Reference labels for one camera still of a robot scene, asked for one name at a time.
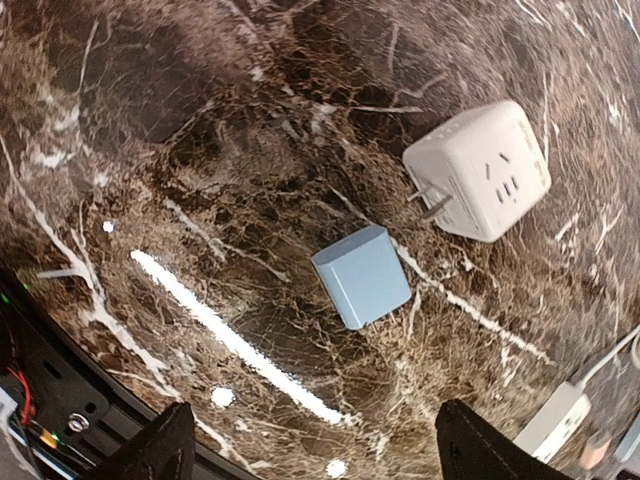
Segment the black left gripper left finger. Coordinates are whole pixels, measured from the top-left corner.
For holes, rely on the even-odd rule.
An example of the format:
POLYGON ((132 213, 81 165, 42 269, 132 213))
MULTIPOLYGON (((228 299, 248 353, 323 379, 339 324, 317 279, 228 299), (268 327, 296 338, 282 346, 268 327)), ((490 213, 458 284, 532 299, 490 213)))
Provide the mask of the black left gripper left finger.
POLYGON ((189 403, 174 402, 115 454, 94 468, 95 479, 191 479, 195 422, 189 403))

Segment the white power strip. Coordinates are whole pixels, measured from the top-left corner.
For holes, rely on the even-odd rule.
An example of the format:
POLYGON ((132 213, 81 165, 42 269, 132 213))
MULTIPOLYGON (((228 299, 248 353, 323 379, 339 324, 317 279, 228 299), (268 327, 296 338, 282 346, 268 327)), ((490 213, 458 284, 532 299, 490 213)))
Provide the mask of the white power strip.
POLYGON ((577 431, 591 410, 580 386, 563 382, 534 415, 513 443, 548 464, 577 431))

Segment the blue plug charger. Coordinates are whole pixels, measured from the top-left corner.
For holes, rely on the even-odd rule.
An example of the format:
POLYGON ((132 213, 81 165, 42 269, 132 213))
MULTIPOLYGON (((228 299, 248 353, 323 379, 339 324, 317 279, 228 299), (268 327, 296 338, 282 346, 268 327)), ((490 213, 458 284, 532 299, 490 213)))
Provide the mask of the blue plug charger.
POLYGON ((410 287, 388 231, 369 225, 320 250, 311 262, 349 330, 404 305, 410 287))

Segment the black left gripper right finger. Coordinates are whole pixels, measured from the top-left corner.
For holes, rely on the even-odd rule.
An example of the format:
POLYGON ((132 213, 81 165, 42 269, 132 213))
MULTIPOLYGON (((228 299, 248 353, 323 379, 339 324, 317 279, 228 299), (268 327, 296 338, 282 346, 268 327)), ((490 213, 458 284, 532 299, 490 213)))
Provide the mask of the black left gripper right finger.
POLYGON ((459 399, 444 402, 435 421, 444 480, 566 480, 517 447, 459 399))

